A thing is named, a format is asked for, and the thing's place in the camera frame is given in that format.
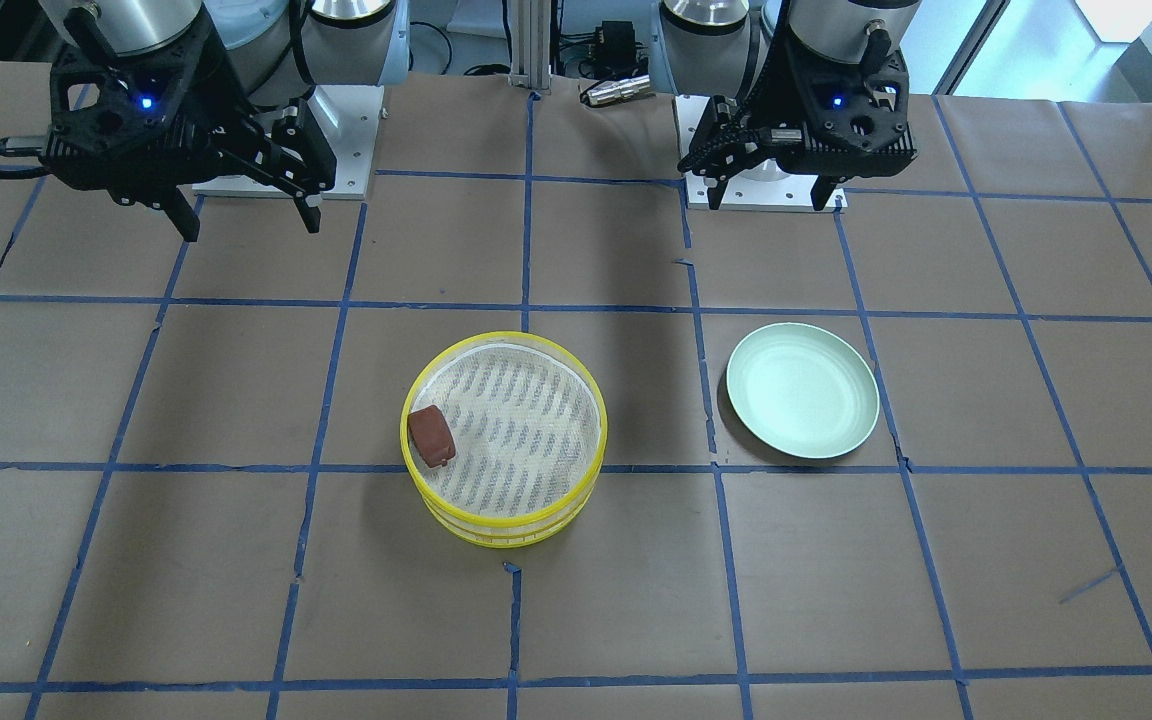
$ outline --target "black device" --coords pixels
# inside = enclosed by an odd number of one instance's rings
[[[41,167],[0,169],[0,179],[55,174],[119,205],[162,210],[196,241],[198,218],[179,185],[242,174],[291,196],[306,230],[319,230],[311,199],[333,187],[338,160],[305,97],[273,113],[253,108],[205,8],[174,40],[130,56],[114,53],[97,17],[91,6],[65,15],[77,46],[52,63],[46,136],[0,141],[0,156]],[[97,97],[76,108],[70,97],[83,86]]]
[[[768,59],[748,94],[710,97],[679,162],[680,172],[708,180],[710,209],[722,204],[728,179],[767,159],[786,173],[818,176],[812,205],[820,210],[848,179],[895,176],[918,156],[909,128],[909,71],[887,29],[865,28],[864,55],[846,63],[797,37],[788,24],[793,3],[781,5]]]
[[[589,61],[598,79],[632,77],[639,67],[634,23],[628,20],[604,20],[594,28],[594,46],[590,50]]]

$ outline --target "round basket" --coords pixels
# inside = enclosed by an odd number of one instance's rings
[[[438,406],[456,457],[429,468],[407,432]],[[485,547],[543,541],[594,491],[607,407],[571,353],[535,334],[493,332],[447,348],[412,382],[397,427],[407,471],[444,528]]]

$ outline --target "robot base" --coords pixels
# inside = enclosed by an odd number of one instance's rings
[[[325,200],[365,200],[376,159],[376,132],[384,113],[384,88],[320,85],[310,101],[323,132],[338,157],[338,182]],[[243,176],[194,185],[198,195],[215,197],[287,197],[273,187]]]
[[[679,127],[679,156],[687,154],[691,145],[691,136],[696,131],[696,120],[705,111],[707,97],[699,94],[681,94],[673,99],[673,118]],[[776,161],[768,160],[758,168],[740,173],[727,182],[727,194],[723,196],[722,210],[763,210],[778,213],[814,213],[812,209],[812,185],[814,176],[791,176],[776,167]],[[687,207],[691,210],[708,210],[705,199],[705,181],[687,173]],[[824,211],[832,213],[841,202],[847,206],[847,195],[839,188],[833,192],[831,206]]]

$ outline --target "white mesh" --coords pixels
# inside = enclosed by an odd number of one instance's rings
[[[429,406],[444,411],[456,457],[445,468],[420,467],[420,477],[461,510],[516,518],[545,509],[594,463],[594,393],[558,357],[530,347],[467,348],[416,392],[411,409]]]

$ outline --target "round plate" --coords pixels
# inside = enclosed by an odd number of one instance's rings
[[[836,457],[874,432],[878,382],[842,338],[780,323],[745,336],[727,361],[727,395],[750,432],[799,457]]]

